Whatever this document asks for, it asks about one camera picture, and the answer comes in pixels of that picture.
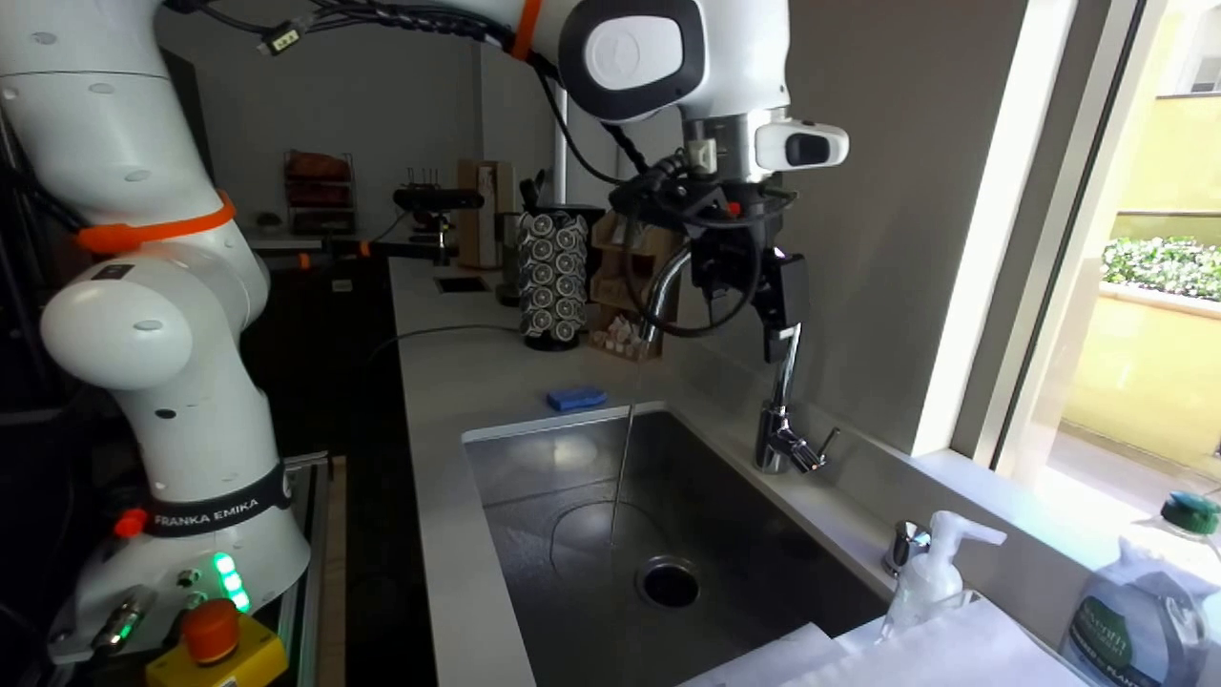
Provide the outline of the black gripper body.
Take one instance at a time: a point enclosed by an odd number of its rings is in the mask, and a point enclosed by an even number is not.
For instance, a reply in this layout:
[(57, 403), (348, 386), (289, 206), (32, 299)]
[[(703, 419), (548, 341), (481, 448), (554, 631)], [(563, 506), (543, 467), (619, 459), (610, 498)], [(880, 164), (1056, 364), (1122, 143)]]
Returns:
[(696, 211), (696, 285), (782, 293), (795, 253), (778, 244), (789, 192), (761, 183), (725, 183)]

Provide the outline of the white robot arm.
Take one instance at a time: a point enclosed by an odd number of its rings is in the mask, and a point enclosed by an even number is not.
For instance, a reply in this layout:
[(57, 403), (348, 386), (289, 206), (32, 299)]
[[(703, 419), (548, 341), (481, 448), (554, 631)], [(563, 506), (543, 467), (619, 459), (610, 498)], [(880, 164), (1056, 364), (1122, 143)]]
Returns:
[[(0, 97), (33, 181), (83, 216), (94, 263), (41, 311), (41, 344), (133, 426), (150, 506), (94, 555), (44, 654), (83, 664), (156, 641), (202, 599), (261, 612), (309, 569), (271, 403), (239, 332), (266, 266), (215, 187), (163, 70), (151, 14), (205, 0), (0, 0)], [(789, 0), (312, 0), (326, 14), (493, 42), (619, 126), (663, 108), (682, 145), (613, 206), (666, 228), (719, 216), (685, 197), (837, 169), (850, 138), (789, 116)]]

